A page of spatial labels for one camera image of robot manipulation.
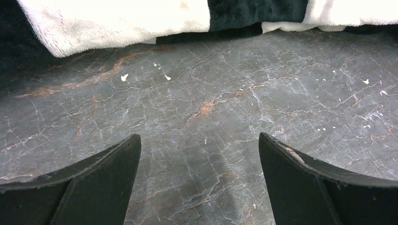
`white stripe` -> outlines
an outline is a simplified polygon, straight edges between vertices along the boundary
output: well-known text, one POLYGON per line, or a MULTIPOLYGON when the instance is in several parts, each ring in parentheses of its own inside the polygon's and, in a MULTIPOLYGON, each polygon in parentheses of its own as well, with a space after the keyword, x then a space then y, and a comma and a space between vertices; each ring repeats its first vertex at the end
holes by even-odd
POLYGON ((398 0, 309 0, 304 24, 361 26, 398 24, 398 0))
POLYGON ((207 32, 207 0, 18 0, 55 57, 124 47, 182 32, 207 32))

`marble surface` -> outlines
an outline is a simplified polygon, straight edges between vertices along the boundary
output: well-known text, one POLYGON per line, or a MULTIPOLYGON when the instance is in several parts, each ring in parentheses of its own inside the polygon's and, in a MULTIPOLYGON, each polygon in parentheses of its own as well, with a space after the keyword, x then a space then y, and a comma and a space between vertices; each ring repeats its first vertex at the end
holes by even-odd
POLYGON ((137 133, 143 149, 126 225, 271 225, 260 132, 398 180, 398 44, 384 34, 276 31, 61 61, 0 78, 1 183, 137 133))

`white spot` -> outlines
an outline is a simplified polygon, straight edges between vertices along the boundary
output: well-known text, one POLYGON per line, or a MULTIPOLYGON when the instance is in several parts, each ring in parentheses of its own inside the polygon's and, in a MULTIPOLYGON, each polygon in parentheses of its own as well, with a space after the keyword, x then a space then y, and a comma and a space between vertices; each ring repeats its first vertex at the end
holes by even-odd
POLYGON ((129 76, 129 74, 120 76, 120 79, 121 79, 123 82, 125 82, 128 76, 129 76))

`gray floor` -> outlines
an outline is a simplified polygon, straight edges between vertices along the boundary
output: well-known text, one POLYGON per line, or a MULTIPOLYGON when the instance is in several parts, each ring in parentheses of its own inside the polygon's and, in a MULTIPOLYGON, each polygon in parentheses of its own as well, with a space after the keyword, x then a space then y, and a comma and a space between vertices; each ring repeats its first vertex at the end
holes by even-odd
POLYGON ((3 76, 0 181, 54 171, 137 133, 126 225, 273 224, 260 132, 398 180, 397 56, 384 35, 277 31, 96 50, 3 76))

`plush blanket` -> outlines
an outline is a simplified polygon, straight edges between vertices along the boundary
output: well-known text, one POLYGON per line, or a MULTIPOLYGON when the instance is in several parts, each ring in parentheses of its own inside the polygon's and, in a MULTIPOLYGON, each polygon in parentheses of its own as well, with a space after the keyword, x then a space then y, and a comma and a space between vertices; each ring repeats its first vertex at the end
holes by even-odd
POLYGON ((343 31, 398 24, 398 0, 17 1, 36 37, 55 57, 204 35, 241 37, 276 29, 343 31))

